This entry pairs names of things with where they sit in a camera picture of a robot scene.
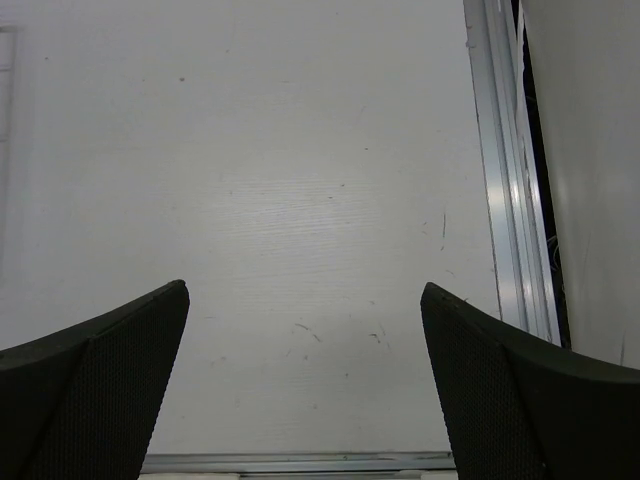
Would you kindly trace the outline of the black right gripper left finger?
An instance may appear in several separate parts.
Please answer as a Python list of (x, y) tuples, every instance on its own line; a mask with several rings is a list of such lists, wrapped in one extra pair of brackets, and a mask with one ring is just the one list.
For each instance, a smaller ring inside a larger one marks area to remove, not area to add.
[(4, 479), (136, 479), (190, 305), (174, 280), (1, 353)]

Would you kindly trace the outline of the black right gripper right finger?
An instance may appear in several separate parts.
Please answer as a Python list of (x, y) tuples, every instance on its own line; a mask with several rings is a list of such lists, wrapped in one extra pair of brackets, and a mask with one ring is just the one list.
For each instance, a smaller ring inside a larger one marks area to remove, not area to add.
[(546, 342), (435, 283), (421, 314), (459, 478), (638, 478), (638, 370)]

